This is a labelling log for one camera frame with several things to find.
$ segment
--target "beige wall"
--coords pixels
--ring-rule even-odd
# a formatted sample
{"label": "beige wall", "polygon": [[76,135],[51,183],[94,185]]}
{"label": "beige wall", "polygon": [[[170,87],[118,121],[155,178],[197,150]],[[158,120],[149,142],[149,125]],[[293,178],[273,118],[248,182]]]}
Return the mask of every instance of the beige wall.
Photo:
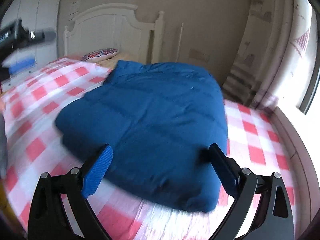
{"label": "beige wall", "polygon": [[[58,16],[58,54],[63,55],[63,31],[68,25],[70,4],[61,0]],[[174,61],[181,23],[184,32],[180,62],[204,66],[220,85],[225,81],[247,22],[251,0],[81,0],[80,12],[104,3],[138,5],[139,21],[154,22],[160,10],[165,11],[162,61]],[[189,57],[190,50],[204,53],[204,62]]]}

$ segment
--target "blue object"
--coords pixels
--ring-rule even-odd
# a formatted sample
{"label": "blue object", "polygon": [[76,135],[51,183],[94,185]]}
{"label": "blue object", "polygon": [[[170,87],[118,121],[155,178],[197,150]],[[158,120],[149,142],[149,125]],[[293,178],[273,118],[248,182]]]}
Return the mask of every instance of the blue object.
{"label": "blue object", "polygon": [[36,59],[34,57],[26,58],[22,61],[17,62],[9,67],[10,75],[20,72],[26,68],[32,67],[36,64]]}
{"label": "blue object", "polygon": [[227,151],[221,90],[203,68],[118,61],[102,86],[61,110],[63,144],[80,160],[111,145],[105,178],[151,202],[213,210],[220,180],[208,148]]}
{"label": "blue object", "polygon": [[97,158],[96,162],[92,165],[83,179],[83,187],[81,193],[84,198],[88,198],[90,195],[93,195],[96,192],[100,182],[103,179],[104,174],[110,166],[112,158],[113,151],[111,146],[108,145]]}

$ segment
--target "yellow object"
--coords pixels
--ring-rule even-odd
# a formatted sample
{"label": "yellow object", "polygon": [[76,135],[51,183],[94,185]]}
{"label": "yellow object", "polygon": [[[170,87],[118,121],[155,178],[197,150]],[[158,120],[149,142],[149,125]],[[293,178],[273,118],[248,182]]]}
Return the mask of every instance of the yellow object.
{"label": "yellow object", "polygon": [[3,212],[3,214],[7,218],[12,229],[16,233],[24,234],[25,231],[22,225],[20,224],[18,218],[14,214],[14,211],[12,210],[12,207],[7,199],[2,180],[0,180],[0,210]]}

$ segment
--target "red and white checkered sheet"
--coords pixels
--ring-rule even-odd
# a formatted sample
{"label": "red and white checkered sheet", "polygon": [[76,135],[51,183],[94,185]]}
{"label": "red and white checkered sheet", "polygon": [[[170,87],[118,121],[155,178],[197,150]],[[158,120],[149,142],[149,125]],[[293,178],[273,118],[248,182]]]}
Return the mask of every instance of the red and white checkered sheet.
{"label": "red and white checkered sheet", "polygon": [[[4,118],[9,155],[5,187],[25,228],[41,173],[47,171],[55,176],[81,166],[61,145],[61,135],[54,126],[55,117],[64,106],[100,86],[108,73],[109,69],[95,64],[63,58],[34,73],[3,96],[7,103]],[[264,114],[236,103],[225,101],[225,111],[229,131],[228,156],[240,167],[248,167],[256,174],[281,173],[297,224],[299,193],[287,152],[275,128]],[[233,198],[221,188],[214,211],[188,213],[142,200],[103,180],[88,201],[114,240],[203,240],[217,229]],[[255,195],[239,235],[248,231],[258,202],[259,196]],[[82,235],[68,198],[64,197],[63,203],[74,232]]]}

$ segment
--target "white wardrobe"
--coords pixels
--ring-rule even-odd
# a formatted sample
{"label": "white wardrobe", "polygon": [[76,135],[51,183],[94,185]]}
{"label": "white wardrobe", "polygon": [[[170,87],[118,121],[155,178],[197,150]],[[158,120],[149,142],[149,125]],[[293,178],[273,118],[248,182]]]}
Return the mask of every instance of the white wardrobe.
{"label": "white wardrobe", "polygon": [[[14,0],[1,21],[1,28],[17,18],[21,18],[22,26],[30,31],[46,28],[57,31],[59,3],[60,0]],[[50,44],[39,44],[17,50],[5,60],[3,65],[9,66],[31,57],[36,59],[36,65],[29,69],[28,73],[57,59],[57,39]]]}

